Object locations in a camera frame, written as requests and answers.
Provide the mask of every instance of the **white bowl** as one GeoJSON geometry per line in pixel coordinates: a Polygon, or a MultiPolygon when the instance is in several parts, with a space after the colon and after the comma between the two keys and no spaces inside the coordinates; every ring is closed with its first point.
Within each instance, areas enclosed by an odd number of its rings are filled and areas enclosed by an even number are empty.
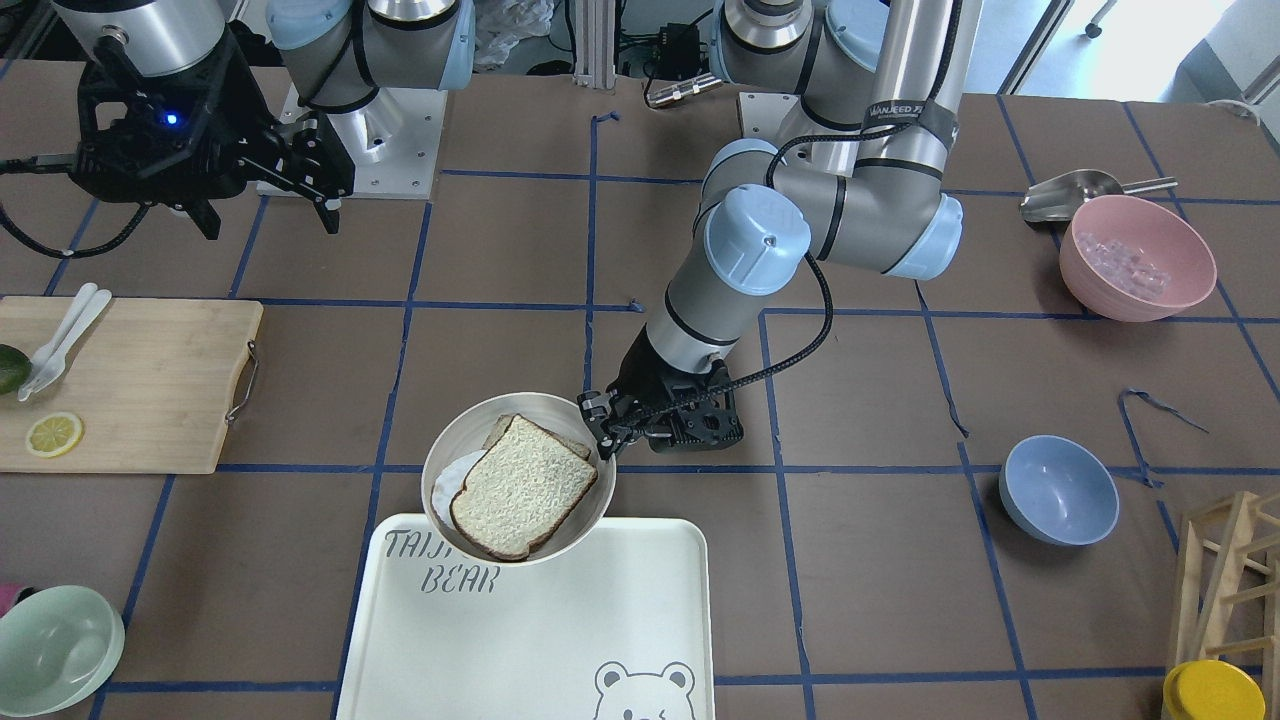
{"type": "Polygon", "coordinates": [[[492,565],[531,565],[550,560],[579,543],[600,518],[604,516],[609,501],[613,500],[613,488],[617,484],[617,460],[611,457],[607,462],[600,461],[600,454],[595,448],[595,437],[582,423],[582,415],[577,405],[541,392],[515,392],[485,400],[472,406],[466,413],[454,418],[440,437],[435,439],[430,452],[426,454],[426,462],[422,465],[422,510],[431,520],[435,532],[439,533],[454,550],[462,552],[471,560],[492,565]],[[480,550],[461,533],[444,523],[431,505],[431,491],[440,471],[454,460],[481,450],[485,438],[494,423],[503,415],[518,413],[526,419],[538,423],[543,428],[558,433],[566,438],[576,439],[591,448],[591,461],[599,475],[591,488],[582,496],[581,502],[573,507],[568,518],[556,529],[545,544],[535,550],[525,560],[517,562],[504,562],[480,550]]]}
{"type": "Polygon", "coordinates": [[[79,585],[37,592],[0,618],[0,715],[31,717],[93,694],[124,652],[124,623],[79,585]]]}

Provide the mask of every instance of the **yellow lid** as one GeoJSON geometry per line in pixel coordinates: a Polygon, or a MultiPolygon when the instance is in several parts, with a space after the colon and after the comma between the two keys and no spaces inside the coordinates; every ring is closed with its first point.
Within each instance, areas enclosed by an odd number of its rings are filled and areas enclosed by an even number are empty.
{"type": "Polygon", "coordinates": [[[1169,674],[1169,710],[1185,720],[1262,720],[1266,702],[1253,678],[1219,660],[1184,662],[1169,674]]]}

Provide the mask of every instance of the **toast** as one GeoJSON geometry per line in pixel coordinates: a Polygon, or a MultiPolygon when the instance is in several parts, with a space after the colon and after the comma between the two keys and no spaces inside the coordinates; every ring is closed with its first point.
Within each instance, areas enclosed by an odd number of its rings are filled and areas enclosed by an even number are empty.
{"type": "Polygon", "coordinates": [[[499,418],[485,454],[449,503],[453,527],[490,556],[520,561],[541,547],[595,484],[590,448],[521,415],[499,418]]]}

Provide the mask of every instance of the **tray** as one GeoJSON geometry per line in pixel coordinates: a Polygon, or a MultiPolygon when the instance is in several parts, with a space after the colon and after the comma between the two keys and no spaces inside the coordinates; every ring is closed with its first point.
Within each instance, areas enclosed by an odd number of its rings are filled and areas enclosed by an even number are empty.
{"type": "Polygon", "coordinates": [[[707,541],[605,518],[532,566],[479,565],[425,515],[365,562],[338,720],[713,720],[707,541]]]}

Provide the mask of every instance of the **wooden cutting board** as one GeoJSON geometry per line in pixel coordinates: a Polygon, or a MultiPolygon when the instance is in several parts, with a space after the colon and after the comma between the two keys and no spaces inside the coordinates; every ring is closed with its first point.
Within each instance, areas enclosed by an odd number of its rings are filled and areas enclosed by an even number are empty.
{"type": "MultiPolygon", "coordinates": [[[[69,305],[0,299],[0,342],[35,354],[69,305]]],[[[212,473],[261,319],[262,306],[243,300],[113,299],[61,378],[27,402],[0,396],[0,471],[212,473]],[[56,411],[79,415],[84,437],[60,457],[28,454],[27,430],[56,411]]]]}

